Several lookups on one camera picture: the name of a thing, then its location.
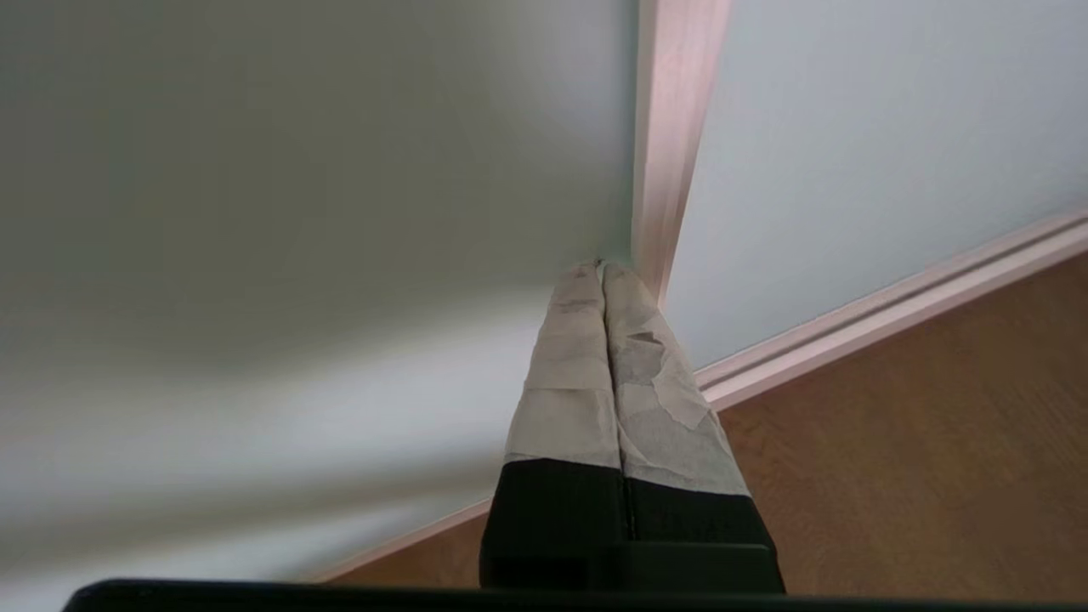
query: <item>wall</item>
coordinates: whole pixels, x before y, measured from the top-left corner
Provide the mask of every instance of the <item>wall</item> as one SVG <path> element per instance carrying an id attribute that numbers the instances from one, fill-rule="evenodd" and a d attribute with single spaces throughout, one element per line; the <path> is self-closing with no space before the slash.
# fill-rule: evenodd
<path id="1" fill-rule="evenodd" d="M 623 255 L 635 8 L 0 8 L 0 609 L 293 578 L 494 486 Z"/>
<path id="2" fill-rule="evenodd" d="M 1088 201 L 1084 2 L 734 0 L 669 284 L 708 365 Z"/>

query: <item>wooden trim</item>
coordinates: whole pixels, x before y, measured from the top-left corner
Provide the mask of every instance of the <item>wooden trim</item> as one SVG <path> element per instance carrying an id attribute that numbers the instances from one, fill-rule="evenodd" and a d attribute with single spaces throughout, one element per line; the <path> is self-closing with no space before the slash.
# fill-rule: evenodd
<path id="1" fill-rule="evenodd" d="M 425 527 L 421 527 L 415 531 L 393 538 L 392 540 L 381 543 L 372 549 L 366 550 L 350 559 L 345 560 L 343 563 L 336 564 L 334 567 L 330 567 L 324 572 L 308 576 L 304 578 L 302 582 L 326 583 L 368 563 L 373 563 L 383 556 L 388 556 L 432 536 L 436 536 L 446 529 L 452 529 L 461 523 L 468 523 L 478 516 L 487 514 L 489 511 L 491 511 L 491 498 L 440 518 Z"/>
<path id="2" fill-rule="evenodd" d="M 700 369 L 717 409 L 1088 250 L 1088 210 L 1043 220 Z"/>
<path id="3" fill-rule="evenodd" d="M 664 306 L 729 0 L 641 0 L 631 257 Z"/>

